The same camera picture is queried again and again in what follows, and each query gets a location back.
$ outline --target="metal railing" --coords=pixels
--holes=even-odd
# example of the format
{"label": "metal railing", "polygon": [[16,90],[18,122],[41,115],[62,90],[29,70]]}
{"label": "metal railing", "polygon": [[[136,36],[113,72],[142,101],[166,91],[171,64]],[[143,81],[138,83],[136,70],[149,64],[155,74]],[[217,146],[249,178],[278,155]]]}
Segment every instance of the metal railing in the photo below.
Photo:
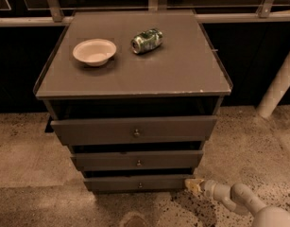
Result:
{"label": "metal railing", "polygon": [[[0,18],[0,26],[66,26],[71,16],[64,16],[59,0],[46,0],[51,17]],[[271,12],[275,0],[263,0],[253,13],[196,14],[200,23],[259,23],[290,21],[289,12]],[[168,9],[168,0],[149,0],[147,9]]]}

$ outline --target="aluminum can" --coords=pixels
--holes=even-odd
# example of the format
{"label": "aluminum can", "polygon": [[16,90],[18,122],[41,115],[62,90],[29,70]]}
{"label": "aluminum can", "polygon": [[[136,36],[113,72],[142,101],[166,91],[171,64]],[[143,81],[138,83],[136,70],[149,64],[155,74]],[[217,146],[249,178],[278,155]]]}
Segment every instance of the aluminum can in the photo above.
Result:
{"label": "aluminum can", "polygon": [[136,35],[132,41],[131,46],[135,54],[143,54],[147,51],[153,50],[162,44],[162,32],[157,28],[152,28]]}

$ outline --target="drawer cabinet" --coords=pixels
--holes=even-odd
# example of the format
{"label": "drawer cabinet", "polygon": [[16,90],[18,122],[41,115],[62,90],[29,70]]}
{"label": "drawer cabinet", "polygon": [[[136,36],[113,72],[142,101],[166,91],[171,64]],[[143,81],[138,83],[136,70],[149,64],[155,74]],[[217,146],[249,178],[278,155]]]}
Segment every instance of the drawer cabinet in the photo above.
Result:
{"label": "drawer cabinet", "polygon": [[[105,23],[113,29],[101,29]],[[163,32],[163,44],[133,54],[131,38],[152,27]],[[89,191],[183,189],[194,177],[231,91],[205,36],[191,10],[75,13],[34,93]],[[80,38],[112,38],[117,53],[87,67],[72,56]]]}

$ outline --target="pipe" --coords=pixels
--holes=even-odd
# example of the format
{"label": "pipe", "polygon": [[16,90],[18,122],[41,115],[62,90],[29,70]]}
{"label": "pipe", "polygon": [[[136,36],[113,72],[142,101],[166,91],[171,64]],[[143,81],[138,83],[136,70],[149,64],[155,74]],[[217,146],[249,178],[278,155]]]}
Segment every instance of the pipe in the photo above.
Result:
{"label": "pipe", "polygon": [[278,103],[290,87],[290,52],[287,55],[282,67],[269,86],[262,101],[257,107],[258,114],[263,118],[268,118]]}
{"label": "pipe", "polygon": [[202,193],[238,215],[249,211],[254,217],[251,227],[290,227],[290,213],[267,206],[245,184],[237,183],[230,187],[213,180],[186,179],[185,186],[194,195]]}
{"label": "pipe", "polygon": [[266,204],[248,186],[242,183],[236,183],[231,187],[230,197],[232,201],[245,206],[253,217],[266,207]]}

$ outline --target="dark wall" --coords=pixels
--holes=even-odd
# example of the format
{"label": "dark wall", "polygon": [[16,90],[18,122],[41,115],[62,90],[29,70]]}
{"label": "dark wall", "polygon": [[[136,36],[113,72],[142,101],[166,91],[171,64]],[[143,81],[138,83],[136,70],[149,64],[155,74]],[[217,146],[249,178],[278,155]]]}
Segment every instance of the dark wall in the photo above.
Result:
{"label": "dark wall", "polygon": [[[290,50],[290,23],[205,29],[234,84],[223,105],[257,105]],[[0,113],[42,112],[33,86],[63,27],[0,28]],[[290,103],[290,89],[281,101]]]}
{"label": "dark wall", "polygon": [[63,27],[0,28],[0,113],[42,112],[33,86]]}
{"label": "dark wall", "polygon": [[[290,50],[290,23],[204,27],[233,83],[223,105],[258,105]],[[290,89],[285,103],[290,103]]]}

